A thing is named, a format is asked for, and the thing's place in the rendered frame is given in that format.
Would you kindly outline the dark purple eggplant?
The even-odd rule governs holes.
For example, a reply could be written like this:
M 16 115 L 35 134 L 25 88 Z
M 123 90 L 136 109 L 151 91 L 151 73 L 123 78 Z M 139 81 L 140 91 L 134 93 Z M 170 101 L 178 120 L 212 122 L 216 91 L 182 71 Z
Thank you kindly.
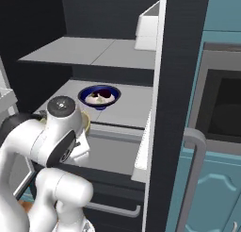
M 101 89 L 98 90 L 98 94 L 103 98 L 109 98 L 111 96 L 111 91 L 108 89 Z

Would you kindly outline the black freezer drawer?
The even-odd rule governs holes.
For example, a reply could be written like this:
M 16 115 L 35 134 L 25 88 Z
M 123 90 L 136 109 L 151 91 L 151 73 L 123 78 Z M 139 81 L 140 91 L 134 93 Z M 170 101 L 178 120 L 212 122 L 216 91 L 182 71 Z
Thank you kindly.
M 59 164 L 58 168 L 86 178 L 92 183 L 92 203 L 135 211 L 134 218 L 85 208 L 85 214 L 96 232 L 141 232 L 145 185 L 131 180 L 130 175 L 117 174 L 91 168 Z

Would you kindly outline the black fridge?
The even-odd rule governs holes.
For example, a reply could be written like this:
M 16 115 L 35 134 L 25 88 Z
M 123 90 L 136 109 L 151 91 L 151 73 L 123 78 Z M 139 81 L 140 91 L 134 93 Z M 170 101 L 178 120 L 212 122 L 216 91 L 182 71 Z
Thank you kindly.
M 153 70 L 20 61 L 61 37 L 135 41 L 139 15 L 157 0 L 0 0 L 0 58 L 23 113 L 45 108 L 69 80 L 153 87 Z M 99 131 L 144 127 L 91 121 Z

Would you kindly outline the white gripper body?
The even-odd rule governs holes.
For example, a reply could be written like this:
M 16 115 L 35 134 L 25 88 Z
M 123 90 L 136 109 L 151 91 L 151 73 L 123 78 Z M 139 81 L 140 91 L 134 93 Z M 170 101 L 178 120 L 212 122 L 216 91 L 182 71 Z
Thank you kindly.
M 76 163 L 83 163 L 88 160 L 90 151 L 86 133 L 82 132 L 77 141 L 79 144 L 73 149 L 73 160 Z

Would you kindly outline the fridge door with grey bin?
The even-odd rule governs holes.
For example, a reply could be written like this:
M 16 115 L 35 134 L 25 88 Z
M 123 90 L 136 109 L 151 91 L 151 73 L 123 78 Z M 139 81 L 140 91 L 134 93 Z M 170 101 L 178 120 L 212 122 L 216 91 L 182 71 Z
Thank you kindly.
M 17 98 L 9 85 L 3 61 L 0 58 L 0 124 L 18 111 L 16 102 Z M 33 202 L 29 188 L 33 176 L 34 168 L 30 160 L 17 155 L 10 167 L 9 186 L 13 195 L 21 202 Z

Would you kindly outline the grey fridge shelf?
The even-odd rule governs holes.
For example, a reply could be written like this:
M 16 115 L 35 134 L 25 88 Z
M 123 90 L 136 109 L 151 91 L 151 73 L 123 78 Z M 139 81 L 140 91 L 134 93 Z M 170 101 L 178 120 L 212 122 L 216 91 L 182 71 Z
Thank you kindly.
M 97 110 L 86 106 L 77 98 L 81 90 L 94 85 L 97 85 L 97 82 L 69 80 L 52 97 L 59 95 L 71 97 L 79 103 L 82 110 L 88 113 L 93 122 L 133 127 L 146 125 L 153 100 L 152 87 L 113 84 L 113 87 L 121 92 L 120 99 L 104 110 Z
M 119 133 L 92 130 L 87 136 L 90 150 L 66 164 L 117 174 L 131 175 L 135 167 L 142 132 Z
M 20 61 L 154 69 L 155 52 L 135 49 L 132 40 L 61 37 Z

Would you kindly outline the teal cupboards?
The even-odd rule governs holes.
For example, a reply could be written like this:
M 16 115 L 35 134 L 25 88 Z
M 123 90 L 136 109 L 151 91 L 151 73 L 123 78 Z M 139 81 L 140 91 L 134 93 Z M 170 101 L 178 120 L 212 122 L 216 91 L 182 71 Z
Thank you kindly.
M 241 42 L 241 0 L 209 0 L 203 42 Z M 208 152 L 185 232 L 241 232 L 241 156 Z

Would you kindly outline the white garlic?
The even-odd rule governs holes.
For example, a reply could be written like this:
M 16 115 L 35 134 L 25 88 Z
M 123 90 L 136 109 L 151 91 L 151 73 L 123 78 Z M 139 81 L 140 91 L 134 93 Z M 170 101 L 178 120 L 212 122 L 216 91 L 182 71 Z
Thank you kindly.
M 114 100 L 114 95 L 110 95 L 109 97 L 103 97 L 100 93 L 97 93 L 96 95 L 90 94 L 89 96 L 87 96 L 85 102 L 92 105 L 101 105 L 110 103 Z

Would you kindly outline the yellow bowl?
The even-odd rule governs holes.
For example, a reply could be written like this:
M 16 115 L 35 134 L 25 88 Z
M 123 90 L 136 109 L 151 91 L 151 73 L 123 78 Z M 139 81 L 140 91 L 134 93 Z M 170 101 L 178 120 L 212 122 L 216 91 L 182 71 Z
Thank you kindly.
M 89 133 L 90 130 L 90 117 L 86 111 L 81 112 L 81 117 L 79 119 L 79 130 L 78 134 L 85 132 L 86 134 Z

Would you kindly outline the blue bowl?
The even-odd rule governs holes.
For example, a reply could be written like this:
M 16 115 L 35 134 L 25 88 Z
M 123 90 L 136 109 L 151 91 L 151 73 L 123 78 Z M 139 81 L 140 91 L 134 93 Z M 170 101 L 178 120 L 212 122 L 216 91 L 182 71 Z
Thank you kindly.
M 89 103 L 85 102 L 85 99 L 87 96 L 89 96 L 90 94 L 96 95 L 98 93 L 98 90 L 101 89 L 108 89 L 111 91 L 111 95 L 115 96 L 115 100 L 107 103 L 107 104 L 101 104 L 101 105 L 92 105 Z M 113 86 L 107 86 L 107 85 L 95 85 L 95 86 L 90 86 L 90 87 L 86 87 L 83 90 L 81 90 L 78 93 L 78 99 L 85 105 L 92 107 L 92 108 L 96 108 L 97 110 L 103 110 L 108 106 L 111 106 L 113 104 L 115 104 L 121 97 L 121 91 Z

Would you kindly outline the grey built-in oven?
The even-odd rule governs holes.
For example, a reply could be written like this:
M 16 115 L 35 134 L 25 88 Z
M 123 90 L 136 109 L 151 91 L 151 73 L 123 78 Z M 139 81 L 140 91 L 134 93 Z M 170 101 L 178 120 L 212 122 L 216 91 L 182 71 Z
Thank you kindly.
M 203 45 L 188 126 L 208 151 L 241 156 L 241 44 Z

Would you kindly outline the white door bin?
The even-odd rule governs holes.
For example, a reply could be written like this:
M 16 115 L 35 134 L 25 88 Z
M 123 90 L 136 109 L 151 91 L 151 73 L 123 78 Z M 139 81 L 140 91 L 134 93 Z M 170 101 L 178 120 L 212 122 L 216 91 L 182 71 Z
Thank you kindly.
M 154 3 L 139 15 L 136 31 L 136 50 L 156 50 L 158 15 L 159 2 Z
M 149 113 L 147 123 L 142 135 L 141 143 L 137 152 L 135 166 L 131 179 L 136 182 L 145 183 L 147 181 L 149 137 L 151 129 L 151 113 Z

